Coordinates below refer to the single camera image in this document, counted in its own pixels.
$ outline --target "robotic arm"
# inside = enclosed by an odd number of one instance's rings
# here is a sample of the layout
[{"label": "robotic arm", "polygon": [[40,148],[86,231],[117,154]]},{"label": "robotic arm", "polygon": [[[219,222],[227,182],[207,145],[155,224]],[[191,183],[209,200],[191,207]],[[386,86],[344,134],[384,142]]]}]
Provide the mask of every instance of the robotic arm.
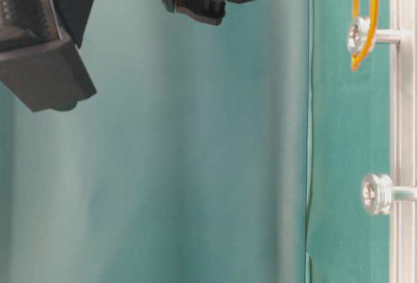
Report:
[{"label": "robotic arm", "polygon": [[[226,1],[162,0],[220,25]],[[94,0],[0,0],[0,80],[32,111],[71,110],[96,93],[78,54]]]}]

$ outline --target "metal bolt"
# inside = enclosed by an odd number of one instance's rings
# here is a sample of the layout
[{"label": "metal bolt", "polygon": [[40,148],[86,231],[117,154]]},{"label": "metal bolt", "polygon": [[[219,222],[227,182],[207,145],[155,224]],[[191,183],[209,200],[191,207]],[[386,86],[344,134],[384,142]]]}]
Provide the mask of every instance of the metal bolt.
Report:
[{"label": "metal bolt", "polygon": [[[351,54],[357,54],[365,46],[367,34],[369,32],[369,17],[356,17],[349,29],[347,37],[347,49]],[[369,51],[371,52],[375,43],[399,44],[401,42],[401,32],[398,30],[377,30],[375,38]]]},{"label": "metal bolt", "polygon": [[395,201],[417,201],[417,187],[393,186],[386,174],[367,174],[361,194],[362,204],[371,215],[388,215]]}]

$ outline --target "green cloth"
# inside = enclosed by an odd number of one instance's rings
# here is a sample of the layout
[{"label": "green cloth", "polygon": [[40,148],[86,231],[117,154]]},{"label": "green cloth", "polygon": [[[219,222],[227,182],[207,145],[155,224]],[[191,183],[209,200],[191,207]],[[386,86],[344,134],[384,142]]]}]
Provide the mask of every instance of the green cloth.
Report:
[{"label": "green cloth", "polygon": [[[389,219],[360,203],[365,173],[389,173],[389,47],[350,71],[352,0],[312,0],[310,128],[313,134],[308,245],[316,283],[388,283]],[[368,0],[361,13],[367,14]],[[379,27],[389,26],[381,0]]]},{"label": "green cloth", "polygon": [[308,0],[219,27],[96,0],[95,97],[33,114],[1,89],[0,282],[304,282],[307,42]]}]

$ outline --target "metal frame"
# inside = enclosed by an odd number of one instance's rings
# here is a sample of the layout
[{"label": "metal frame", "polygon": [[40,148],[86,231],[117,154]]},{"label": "metal frame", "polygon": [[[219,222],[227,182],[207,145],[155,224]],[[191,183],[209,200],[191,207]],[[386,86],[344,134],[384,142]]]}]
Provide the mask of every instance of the metal frame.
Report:
[{"label": "metal frame", "polygon": [[[416,0],[390,0],[391,178],[395,186],[416,186]],[[394,203],[390,217],[390,283],[416,283],[416,203]]]}]

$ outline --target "teal backdrop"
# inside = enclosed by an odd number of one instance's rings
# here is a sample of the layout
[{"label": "teal backdrop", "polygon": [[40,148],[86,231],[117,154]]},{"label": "teal backdrop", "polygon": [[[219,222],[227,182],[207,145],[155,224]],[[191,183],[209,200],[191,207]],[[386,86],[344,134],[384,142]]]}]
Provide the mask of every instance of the teal backdrop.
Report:
[{"label": "teal backdrop", "polygon": [[220,27],[96,0],[94,98],[33,114],[0,90],[0,281],[303,282],[308,24],[308,0]]},{"label": "teal backdrop", "polygon": [[[380,0],[379,28],[389,28]],[[307,251],[314,283],[388,283],[389,217],[360,200],[366,173],[390,171],[388,45],[350,70],[346,37],[352,0],[311,0],[311,188]],[[361,0],[361,15],[369,0]]]}]

